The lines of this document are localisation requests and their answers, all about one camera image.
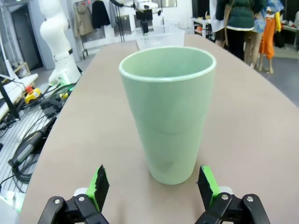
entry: yellow object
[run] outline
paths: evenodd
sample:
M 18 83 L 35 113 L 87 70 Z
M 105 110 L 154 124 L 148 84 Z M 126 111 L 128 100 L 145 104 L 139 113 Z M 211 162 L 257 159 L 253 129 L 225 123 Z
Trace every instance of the yellow object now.
M 66 92 L 66 93 L 61 93 L 60 94 L 60 98 L 61 99 L 67 99 L 69 97 L 69 94 Z
M 41 95 L 41 91 L 38 88 L 33 89 L 31 93 L 28 93 L 25 97 L 25 103 L 29 104 L 32 100 L 35 100 Z
M 275 13 L 276 31 L 281 31 L 280 12 Z

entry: clear plastic container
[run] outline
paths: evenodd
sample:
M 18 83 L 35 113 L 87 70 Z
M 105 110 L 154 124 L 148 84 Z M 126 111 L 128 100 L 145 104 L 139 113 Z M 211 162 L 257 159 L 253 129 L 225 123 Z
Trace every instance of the clear plastic container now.
M 139 50 L 165 46 L 183 47 L 185 40 L 185 31 L 172 25 L 149 27 L 147 34 L 137 28 L 135 35 Z

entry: beige tabletop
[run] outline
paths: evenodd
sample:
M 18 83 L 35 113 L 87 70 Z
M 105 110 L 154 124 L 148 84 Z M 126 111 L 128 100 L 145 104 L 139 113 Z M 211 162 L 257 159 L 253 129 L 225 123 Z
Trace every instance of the beige tabletop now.
M 21 224 L 36 224 L 50 197 L 70 199 L 76 189 L 88 187 L 101 164 L 110 182 L 103 214 L 111 224 L 195 223 L 204 211 L 196 185 L 200 164 L 209 165 L 218 184 L 230 186 L 236 196 L 259 195 L 272 224 L 298 223 L 297 107 L 212 42 L 187 35 L 185 44 L 217 59 L 193 175 L 177 186 L 150 176 L 118 72 L 137 45 L 110 45 L 94 58 L 52 129 L 27 191 Z

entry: plastic cup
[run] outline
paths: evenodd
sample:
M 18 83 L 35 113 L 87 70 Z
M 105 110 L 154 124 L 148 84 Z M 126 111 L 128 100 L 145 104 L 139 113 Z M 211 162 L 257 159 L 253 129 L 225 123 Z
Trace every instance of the plastic cup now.
M 164 47 L 136 52 L 119 67 L 151 175 L 179 184 L 192 174 L 212 95 L 216 59 Z

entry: cup rim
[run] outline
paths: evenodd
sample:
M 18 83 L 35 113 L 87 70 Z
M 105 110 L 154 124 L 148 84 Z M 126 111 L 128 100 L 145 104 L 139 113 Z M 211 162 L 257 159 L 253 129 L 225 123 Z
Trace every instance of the cup rim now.
M 161 48 L 184 48 L 184 49 L 192 49 L 192 50 L 200 51 L 200 52 L 205 53 L 206 55 L 208 55 L 212 59 L 213 62 L 208 68 L 206 68 L 202 71 L 192 73 L 192 74 L 188 74 L 188 75 L 184 75 L 184 76 L 178 76 L 178 77 L 142 77 L 142 76 L 133 75 L 133 74 L 125 71 L 122 68 L 124 62 L 127 59 L 129 59 L 130 57 L 133 57 L 134 55 L 139 54 L 141 52 L 155 50 L 155 49 L 161 49 Z M 186 80 L 194 79 L 194 78 L 203 76 L 205 74 L 208 74 L 213 69 L 215 69 L 216 64 L 217 64 L 217 62 L 216 62 L 215 57 L 210 52 L 208 52 L 206 50 L 195 48 L 195 47 L 167 46 L 167 47 L 158 47 L 158 48 L 150 48 L 150 49 L 140 50 L 140 51 L 137 51 L 137 52 L 127 56 L 125 59 L 123 59 L 121 61 L 120 65 L 119 65 L 119 71 L 121 72 L 121 74 L 123 76 L 125 76 L 129 79 L 136 80 L 136 81 L 149 82 L 149 83 L 172 83 L 172 82 L 186 81 Z

